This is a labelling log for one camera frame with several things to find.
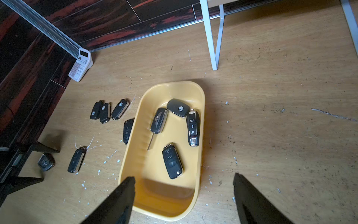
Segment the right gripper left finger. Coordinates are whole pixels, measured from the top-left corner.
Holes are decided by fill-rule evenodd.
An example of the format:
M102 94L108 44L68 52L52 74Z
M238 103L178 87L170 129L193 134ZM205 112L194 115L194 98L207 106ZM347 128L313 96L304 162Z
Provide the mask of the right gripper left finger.
M134 198L135 178L129 176L82 223L127 224Z

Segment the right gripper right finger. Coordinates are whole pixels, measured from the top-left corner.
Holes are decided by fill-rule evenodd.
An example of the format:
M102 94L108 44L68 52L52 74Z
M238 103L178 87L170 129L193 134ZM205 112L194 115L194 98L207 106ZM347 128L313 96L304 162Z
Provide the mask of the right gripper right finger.
M235 173L235 203L242 224L291 224L244 175Z

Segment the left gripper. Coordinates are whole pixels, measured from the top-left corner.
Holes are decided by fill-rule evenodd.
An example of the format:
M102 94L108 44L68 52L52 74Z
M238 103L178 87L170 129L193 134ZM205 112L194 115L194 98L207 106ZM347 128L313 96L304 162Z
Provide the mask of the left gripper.
M9 194L44 181L44 177L19 176L33 151L50 154L60 152L39 142L30 145L16 143L12 147L1 147L1 204Z

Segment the black silver car key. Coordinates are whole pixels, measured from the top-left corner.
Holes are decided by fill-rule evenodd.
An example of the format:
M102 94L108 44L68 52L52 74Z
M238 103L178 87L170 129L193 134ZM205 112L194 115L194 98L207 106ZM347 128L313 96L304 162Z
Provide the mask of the black silver car key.
M43 171L48 171L55 166L56 162L52 154L43 153L37 164Z

